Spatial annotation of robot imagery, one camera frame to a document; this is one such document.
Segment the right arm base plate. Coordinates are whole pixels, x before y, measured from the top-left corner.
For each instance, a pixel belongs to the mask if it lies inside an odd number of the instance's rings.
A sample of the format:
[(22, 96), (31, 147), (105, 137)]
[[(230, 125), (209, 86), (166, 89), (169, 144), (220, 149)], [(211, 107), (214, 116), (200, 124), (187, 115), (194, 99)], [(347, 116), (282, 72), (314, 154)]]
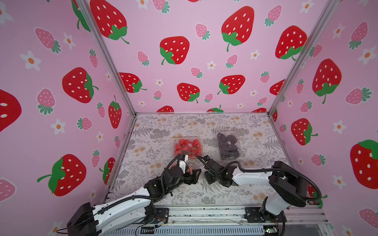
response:
[(279, 215), (269, 213), (265, 207), (268, 197), (263, 201), (262, 207), (246, 207), (244, 218), (248, 223), (286, 223), (286, 217), (282, 211)]

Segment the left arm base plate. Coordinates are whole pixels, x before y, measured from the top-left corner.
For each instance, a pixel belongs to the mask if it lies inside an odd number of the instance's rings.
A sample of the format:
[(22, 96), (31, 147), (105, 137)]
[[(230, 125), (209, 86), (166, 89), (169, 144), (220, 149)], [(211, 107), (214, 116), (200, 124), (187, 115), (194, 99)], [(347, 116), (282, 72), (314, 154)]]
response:
[(167, 223), (168, 218), (169, 208), (150, 208), (146, 210), (145, 216), (138, 222), (138, 224), (158, 224), (160, 222)]

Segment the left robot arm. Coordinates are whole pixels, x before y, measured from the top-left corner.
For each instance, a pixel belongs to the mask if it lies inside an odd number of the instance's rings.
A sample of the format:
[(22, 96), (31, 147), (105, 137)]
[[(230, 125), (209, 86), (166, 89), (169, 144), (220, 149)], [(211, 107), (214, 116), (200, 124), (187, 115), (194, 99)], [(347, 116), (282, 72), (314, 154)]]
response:
[(66, 228), (57, 232), (68, 236), (105, 236), (131, 224), (154, 219), (157, 214), (154, 206), (156, 202), (182, 184), (197, 184), (201, 169), (191, 170), (186, 164), (187, 161), (187, 155), (177, 155), (160, 176), (118, 200), (96, 206), (83, 204)]

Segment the aluminium front rail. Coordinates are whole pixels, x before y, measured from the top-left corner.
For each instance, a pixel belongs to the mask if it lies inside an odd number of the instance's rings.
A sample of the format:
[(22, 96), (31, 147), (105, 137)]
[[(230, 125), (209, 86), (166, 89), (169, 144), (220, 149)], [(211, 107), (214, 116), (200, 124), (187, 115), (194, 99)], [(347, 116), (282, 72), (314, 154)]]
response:
[(138, 224), (105, 236), (334, 236), (318, 206), (290, 207), (286, 223), (248, 223), (246, 207), (258, 205), (157, 206), (169, 208), (167, 223)]

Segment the clear box of red strawberries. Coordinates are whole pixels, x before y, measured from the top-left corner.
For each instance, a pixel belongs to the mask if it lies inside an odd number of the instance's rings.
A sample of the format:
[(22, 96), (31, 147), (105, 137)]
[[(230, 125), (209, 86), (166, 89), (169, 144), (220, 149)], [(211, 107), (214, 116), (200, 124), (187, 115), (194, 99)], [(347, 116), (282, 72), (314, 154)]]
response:
[(173, 144), (173, 154), (186, 154), (189, 158), (196, 158), (196, 156), (202, 156), (202, 142), (199, 137), (182, 137), (176, 138)]

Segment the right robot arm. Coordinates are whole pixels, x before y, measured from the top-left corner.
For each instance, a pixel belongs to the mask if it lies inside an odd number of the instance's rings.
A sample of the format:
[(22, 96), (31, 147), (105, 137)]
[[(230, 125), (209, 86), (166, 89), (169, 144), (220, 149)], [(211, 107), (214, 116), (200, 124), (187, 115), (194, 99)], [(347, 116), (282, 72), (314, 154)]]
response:
[(270, 186), (275, 193), (266, 197), (258, 210), (261, 219), (273, 219), (290, 206), (305, 207), (307, 202), (320, 202), (319, 187), (308, 177), (287, 164), (276, 161), (272, 167), (245, 169), (240, 162), (232, 161), (220, 165), (209, 156), (197, 156), (205, 167), (205, 178), (209, 184), (218, 182), (224, 187), (257, 184)]

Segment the clear box of dark berries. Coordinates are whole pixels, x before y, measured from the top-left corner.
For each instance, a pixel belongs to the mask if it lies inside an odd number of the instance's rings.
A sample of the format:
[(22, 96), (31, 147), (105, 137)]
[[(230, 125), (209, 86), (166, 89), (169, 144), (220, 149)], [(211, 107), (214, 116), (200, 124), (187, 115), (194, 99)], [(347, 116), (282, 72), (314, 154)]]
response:
[(217, 144), (222, 159), (234, 160), (240, 157), (242, 148), (235, 132), (218, 132)]

